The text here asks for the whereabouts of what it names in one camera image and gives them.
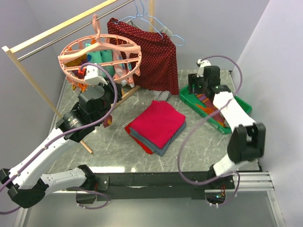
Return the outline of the purple orange striped sock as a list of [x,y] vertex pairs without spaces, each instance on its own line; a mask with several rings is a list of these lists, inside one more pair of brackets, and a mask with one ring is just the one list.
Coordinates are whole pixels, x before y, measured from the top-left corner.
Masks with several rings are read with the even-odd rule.
[[103,121],[103,127],[106,128],[112,123],[112,115],[107,116]]

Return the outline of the pink round clip hanger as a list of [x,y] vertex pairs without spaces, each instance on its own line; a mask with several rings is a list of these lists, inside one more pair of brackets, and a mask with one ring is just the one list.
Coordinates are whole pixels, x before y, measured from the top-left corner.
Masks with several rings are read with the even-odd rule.
[[97,15],[93,15],[95,34],[68,44],[58,56],[67,80],[84,89],[105,80],[109,74],[116,83],[134,87],[133,76],[140,75],[141,47],[119,35],[102,34]]

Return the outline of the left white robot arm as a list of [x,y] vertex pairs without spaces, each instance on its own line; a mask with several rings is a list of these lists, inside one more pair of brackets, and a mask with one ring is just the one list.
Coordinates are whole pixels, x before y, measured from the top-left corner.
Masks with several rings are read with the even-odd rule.
[[111,124],[111,112],[120,93],[121,90],[111,77],[89,85],[79,94],[72,110],[56,123],[41,145],[14,168],[1,169],[0,182],[3,187],[7,187],[8,196],[15,204],[30,208],[59,190],[80,188],[88,191],[95,188],[95,174],[87,165],[56,174],[45,174],[45,170],[96,127],[108,127]]

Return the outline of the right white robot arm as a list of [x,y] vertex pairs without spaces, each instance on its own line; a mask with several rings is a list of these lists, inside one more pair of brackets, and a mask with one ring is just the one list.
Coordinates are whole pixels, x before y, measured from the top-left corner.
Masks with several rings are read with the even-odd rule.
[[232,136],[227,154],[208,171],[208,179],[192,181],[193,185],[206,185],[218,189],[224,184],[224,177],[232,175],[240,167],[264,155],[266,127],[249,117],[236,101],[227,85],[221,84],[218,66],[200,67],[198,73],[189,74],[189,94],[204,94],[212,100],[216,111],[209,117],[220,114],[227,121]]

